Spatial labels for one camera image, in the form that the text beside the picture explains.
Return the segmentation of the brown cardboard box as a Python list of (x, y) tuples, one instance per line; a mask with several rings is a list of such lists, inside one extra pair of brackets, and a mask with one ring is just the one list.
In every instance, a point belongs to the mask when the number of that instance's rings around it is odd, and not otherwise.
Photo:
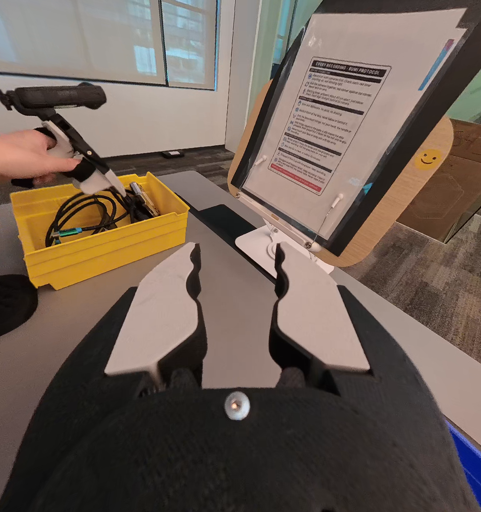
[(447, 243), (481, 208), (481, 124), (452, 120), (449, 155), (397, 222)]

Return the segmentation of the person's left hand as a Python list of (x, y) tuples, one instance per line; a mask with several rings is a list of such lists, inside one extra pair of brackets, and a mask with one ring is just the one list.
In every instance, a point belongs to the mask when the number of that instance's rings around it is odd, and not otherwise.
[(0, 181), (32, 178), (35, 185), (42, 185), (56, 173), (73, 171), (79, 161), (50, 155), (54, 146), (51, 137), (36, 130), (0, 135)]

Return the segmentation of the framed instruction sheet sign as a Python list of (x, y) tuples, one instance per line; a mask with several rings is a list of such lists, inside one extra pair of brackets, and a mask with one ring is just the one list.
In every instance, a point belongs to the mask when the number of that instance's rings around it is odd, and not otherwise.
[(335, 257), (481, 69), (481, 1), (323, 1), (288, 49), (232, 195)]

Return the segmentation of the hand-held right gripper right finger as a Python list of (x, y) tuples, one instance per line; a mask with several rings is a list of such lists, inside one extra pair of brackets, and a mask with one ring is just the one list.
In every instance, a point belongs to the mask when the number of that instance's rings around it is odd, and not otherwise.
[(321, 266), (287, 242), (276, 245), (276, 302), (269, 352), (304, 374), (370, 370), (339, 288)]

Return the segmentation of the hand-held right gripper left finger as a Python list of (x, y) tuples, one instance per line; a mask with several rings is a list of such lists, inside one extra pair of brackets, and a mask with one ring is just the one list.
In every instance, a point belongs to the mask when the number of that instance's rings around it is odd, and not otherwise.
[(171, 379), (188, 369), (203, 378), (207, 333), (199, 302), (201, 250), (186, 243), (160, 262), (140, 282), (104, 372), (137, 372), (151, 379)]

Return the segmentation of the large window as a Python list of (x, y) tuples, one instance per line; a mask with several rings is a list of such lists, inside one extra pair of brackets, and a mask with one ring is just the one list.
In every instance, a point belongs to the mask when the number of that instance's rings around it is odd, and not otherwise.
[(0, 1), (0, 75), (214, 90), (218, 1)]

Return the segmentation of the silver hdmi adapter box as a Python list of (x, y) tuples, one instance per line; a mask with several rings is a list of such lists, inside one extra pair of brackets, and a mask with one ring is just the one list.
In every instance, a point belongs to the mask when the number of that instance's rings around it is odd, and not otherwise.
[(161, 215), (155, 203), (139, 183), (131, 182), (129, 186), (133, 196), (133, 206), (137, 212), (135, 214), (137, 219), (145, 220), (145, 218), (157, 218)]

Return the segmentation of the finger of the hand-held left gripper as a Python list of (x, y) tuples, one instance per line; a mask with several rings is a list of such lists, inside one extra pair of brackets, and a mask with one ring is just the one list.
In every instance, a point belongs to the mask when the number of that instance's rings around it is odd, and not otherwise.
[(105, 190), (105, 176), (87, 160), (79, 161), (71, 171), (71, 178), (84, 194), (93, 195)]
[(122, 197), (127, 196), (126, 189), (122, 182), (119, 180), (119, 178), (116, 176), (116, 174), (112, 170), (108, 170), (104, 174), (104, 178), (107, 179), (107, 181), (110, 183), (111, 187), (114, 188)]

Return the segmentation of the yellow plastic bin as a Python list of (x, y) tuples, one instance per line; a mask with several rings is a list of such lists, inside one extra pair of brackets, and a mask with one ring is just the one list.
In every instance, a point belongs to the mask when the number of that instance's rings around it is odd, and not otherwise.
[(177, 194), (152, 173), (119, 180), (126, 190), (138, 183), (160, 216), (131, 223), (126, 215), (114, 221), (116, 228), (93, 234), (84, 231), (100, 223), (101, 207), (93, 204), (64, 224), (72, 235), (50, 247), (45, 246), (48, 229), (58, 209), (78, 189), (64, 184), (10, 195), (27, 275), (36, 288), (51, 285), (60, 290), (185, 242), (190, 207)]

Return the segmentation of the blue plastic bin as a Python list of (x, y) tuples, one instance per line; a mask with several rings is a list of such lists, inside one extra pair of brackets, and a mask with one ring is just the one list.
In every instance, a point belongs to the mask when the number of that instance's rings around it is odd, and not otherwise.
[(467, 481), (481, 508), (481, 451), (449, 421), (446, 421), (454, 440)]

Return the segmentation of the yellow smiley sticker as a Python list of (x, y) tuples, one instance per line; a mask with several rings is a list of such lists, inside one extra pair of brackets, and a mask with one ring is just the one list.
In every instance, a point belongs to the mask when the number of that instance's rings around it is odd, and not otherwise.
[(414, 165), (418, 170), (434, 170), (443, 161), (444, 154), (437, 149), (428, 149), (416, 154)]

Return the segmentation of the white sign stand base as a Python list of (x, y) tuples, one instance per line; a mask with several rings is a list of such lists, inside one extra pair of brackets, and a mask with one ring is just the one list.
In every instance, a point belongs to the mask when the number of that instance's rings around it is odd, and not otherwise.
[(277, 277), (276, 246), (282, 242), (287, 242), (328, 274), (334, 270), (334, 266), (325, 263), (318, 257), (318, 253), (322, 249), (321, 246), (283, 220), (281, 215), (272, 213), (245, 193), (238, 192), (236, 198), (260, 215), (263, 218), (264, 226), (240, 235), (236, 238), (235, 245), (269, 275)]

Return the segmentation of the black textured pad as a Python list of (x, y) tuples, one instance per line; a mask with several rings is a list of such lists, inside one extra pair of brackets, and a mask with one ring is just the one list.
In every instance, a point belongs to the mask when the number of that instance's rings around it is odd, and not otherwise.
[(27, 276), (0, 276), (0, 336), (28, 321), (37, 307), (38, 291)]

